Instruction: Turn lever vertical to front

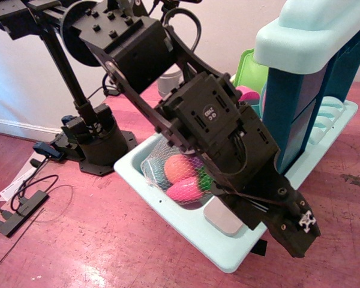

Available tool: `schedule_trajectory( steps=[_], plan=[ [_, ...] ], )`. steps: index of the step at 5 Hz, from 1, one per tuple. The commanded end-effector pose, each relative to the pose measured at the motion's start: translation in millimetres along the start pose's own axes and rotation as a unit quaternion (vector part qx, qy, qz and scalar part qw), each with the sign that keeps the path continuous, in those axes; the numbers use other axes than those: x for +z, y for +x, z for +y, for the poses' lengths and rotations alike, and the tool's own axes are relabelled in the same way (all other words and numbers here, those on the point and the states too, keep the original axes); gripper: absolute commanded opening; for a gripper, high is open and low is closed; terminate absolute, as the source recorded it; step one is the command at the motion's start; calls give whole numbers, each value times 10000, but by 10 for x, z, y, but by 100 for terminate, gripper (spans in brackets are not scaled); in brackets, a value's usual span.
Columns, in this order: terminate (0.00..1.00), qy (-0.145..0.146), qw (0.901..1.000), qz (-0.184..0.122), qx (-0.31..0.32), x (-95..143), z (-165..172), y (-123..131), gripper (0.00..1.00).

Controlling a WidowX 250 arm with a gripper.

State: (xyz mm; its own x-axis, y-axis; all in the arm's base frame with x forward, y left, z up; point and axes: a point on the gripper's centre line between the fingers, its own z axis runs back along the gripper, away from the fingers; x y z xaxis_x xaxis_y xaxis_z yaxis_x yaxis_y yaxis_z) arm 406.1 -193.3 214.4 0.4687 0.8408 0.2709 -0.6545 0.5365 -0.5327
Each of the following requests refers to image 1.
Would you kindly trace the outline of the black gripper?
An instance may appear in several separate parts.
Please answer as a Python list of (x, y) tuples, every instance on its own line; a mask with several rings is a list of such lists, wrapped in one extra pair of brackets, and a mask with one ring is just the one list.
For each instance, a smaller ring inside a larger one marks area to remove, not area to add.
[(203, 72), (155, 110), (168, 122), (169, 141), (196, 153), (214, 179), (212, 192), (247, 226), (310, 230), (309, 205), (277, 172), (278, 145), (238, 96), (226, 76)]

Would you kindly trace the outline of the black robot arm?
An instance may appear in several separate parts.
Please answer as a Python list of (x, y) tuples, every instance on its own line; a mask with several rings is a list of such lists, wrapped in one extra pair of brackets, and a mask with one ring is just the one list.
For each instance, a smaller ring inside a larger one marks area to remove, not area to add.
[(127, 152), (109, 107), (94, 108), (66, 54), (103, 67), (169, 146), (195, 155), (212, 177), (212, 194), (254, 229), (264, 223), (293, 257), (320, 235), (309, 204), (277, 172), (279, 147), (230, 82), (204, 63), (167, 21), (130, 1), (0, 1), (0, 29), (12, 39), (37, 35), (68, 86), (78, 116), (63, 129), (96, 166)]

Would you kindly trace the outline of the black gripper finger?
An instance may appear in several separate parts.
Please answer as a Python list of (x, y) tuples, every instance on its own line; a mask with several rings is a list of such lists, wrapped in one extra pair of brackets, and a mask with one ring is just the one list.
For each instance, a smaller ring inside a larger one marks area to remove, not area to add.
[(310, 209), (304, 209), (298, 217), (272, 213), (263, 222), (272, 237), (292, 257), (304, 257), (316, 238), (321, 236), (317, 220)]

